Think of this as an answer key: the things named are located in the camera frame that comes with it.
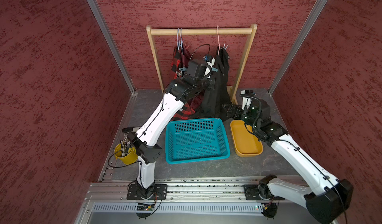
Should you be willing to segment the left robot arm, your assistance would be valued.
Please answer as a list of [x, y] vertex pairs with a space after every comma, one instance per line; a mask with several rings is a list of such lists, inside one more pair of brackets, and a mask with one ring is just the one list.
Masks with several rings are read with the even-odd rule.
[[160, 104], [145, 124], [136, 133], [126, 135], [138, 155], [139, 172], [135, 185], [141, 199], [148, 200], [154, 193], [155, 163], [163, 151], [157, 144], [160, 134], [189, 100], [214, 88], [215, 79], [211, 78], [211, 74], [217, 71], [214, 64], [215, 59], [211, 62], [198, 59], [189, 61], [185, 74], [164, 89]]

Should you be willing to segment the black long-sleeve shirt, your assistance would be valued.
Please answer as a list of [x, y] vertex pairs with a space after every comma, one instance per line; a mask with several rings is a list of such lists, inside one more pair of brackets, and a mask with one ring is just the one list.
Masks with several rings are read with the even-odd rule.
[[215, 57], [214, 67], [217, 72], [213, 72], [211, 78], [215, 78], [214, 90], [205, 91], [202, 104], [197, 108], [196, 113], [191, 115], [191, 119], [198, 118], [219, 118], [223, 122], [228, 120], [227, 111], [223, 105], [231, 105], [231, 98], [227, 91], [229, 78], [229, 54], [224, 47], [221, 47]]

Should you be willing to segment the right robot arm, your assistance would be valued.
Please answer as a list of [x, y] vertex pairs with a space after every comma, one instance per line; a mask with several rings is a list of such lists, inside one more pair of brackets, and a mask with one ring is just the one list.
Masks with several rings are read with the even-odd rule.
[[234, 120], [242, 120], [251, 127], [249, 133], [279, 153], [304, 179], [307, 186], [282, 181], [268, 175], [258, 184], [258, 194], [273, 208], [275, 197], [284, 198], [302, 207], [321, 224], [331, 224], [350, 206], [354, 187], [347, 180], [339, 180], [311, 158], [279, 123], [272, 121], [269, 105], [258, 98], [244, 107], [223, 105], [224, 114]]

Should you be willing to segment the pink wire hanger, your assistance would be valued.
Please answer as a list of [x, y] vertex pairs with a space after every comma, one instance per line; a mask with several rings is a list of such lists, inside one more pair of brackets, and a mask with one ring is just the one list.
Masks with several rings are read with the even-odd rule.
[[219, 56], [219, 54], [220, 54], [220, 50], [221, 50], [219, 29], [220, 29], [220, 26], [217, 25], [217, 26], [216, 26], [216, 35], [217, 35], [217, 42], [218, 42], [217, 56]]

